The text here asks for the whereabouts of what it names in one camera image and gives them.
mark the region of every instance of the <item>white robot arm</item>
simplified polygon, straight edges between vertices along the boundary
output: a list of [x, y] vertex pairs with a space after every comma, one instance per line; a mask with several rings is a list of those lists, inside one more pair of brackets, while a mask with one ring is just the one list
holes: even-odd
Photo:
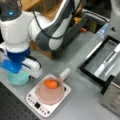
[[[39, 77], [41, 65], [30, 56], [29, 40], [35, 40], [43, 50], [58, 49], [80, 3], [81, 0], [63, 0], [56, 17], [49, 21], [38, 12], [20, 10], [16, 0], [0, 2], [0, 26], [4, 39], [4, 43], [0, 44], [2, 67], [14, 73], [22, 69], [35, 78]], [[13, 63], [15, 66], [18, 64], [19, 69], [14, 70]]]

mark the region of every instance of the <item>cable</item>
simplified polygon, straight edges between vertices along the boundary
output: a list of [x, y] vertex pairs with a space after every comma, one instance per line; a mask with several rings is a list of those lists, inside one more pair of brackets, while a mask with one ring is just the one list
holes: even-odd
[[40, 30], [42, 31], [42, 33], [43, 33], [44, 35], [46, 35], [48, 38], [60, 39], [60, 38], [64, 37], [65, 34], [67, 33], [67, 31], [66, 31], [63, 35], [61, 35], [61, 36], [59, 36], [59, 37], [52, 37], [52, 36], [50, 36], [48, 33], [46, 33], [46, 32], [42, 29], [42, 27], [41, 27], [40, 24], [38, 23], [38, 20], [37, 20], [37, 17], [36, 17], [36, 15], [35, 15], [35, 12], [34, 12], [34, 11], [33, 11], [33, 14], [34, 14], [34, 17], [35, 17], [35, 20], [36, 20], [36, 22], [37, 22], [38, 27], [40, 28]]
[[101, 17], [101, 16], [99, 16], [99, 15], [97, 15], [97, 14], [95, 14], [95, 13], [91, 13], [91, 12], [88, 12], [88, 11], [85, 11], [84, 13], [89, 13], [89, 14], [95, 15], [95, 16], [103, 19], [103, 20], [105, 21], [105, 23], [108, 22], [105, 18], [103, 18], [103, 17]]

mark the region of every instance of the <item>countertop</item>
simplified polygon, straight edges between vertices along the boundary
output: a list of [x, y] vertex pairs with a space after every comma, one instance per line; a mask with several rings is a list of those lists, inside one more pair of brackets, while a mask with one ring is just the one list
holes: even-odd
[[[7, 82], [6, 71], [0, 69], [0, 81], [41, 120], [119, 120], [117, 115], [101, 105], [101, 88], [77, 69], [101, 40], [96, 34], [81, 33], [68, 47], [57, 52], [55, 59], [32, 51], [31, 55], [42, 64], [40, 78], [30, 80], [24, 86], [13, 86]], [[43, 118], [28, 105], [26, 95], [45, 75], [59, 76], [66, 68], [71, 69], [71, 74], [65, 83], [72, 91], [50, 117]]]

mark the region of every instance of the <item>shelf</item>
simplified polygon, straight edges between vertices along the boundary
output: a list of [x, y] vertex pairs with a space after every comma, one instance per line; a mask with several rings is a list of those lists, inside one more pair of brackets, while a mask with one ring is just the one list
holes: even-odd
[[42, 0], [21, 0], [22, 3], [22, 10], [30, 10], [38, 3], [42, 2]]

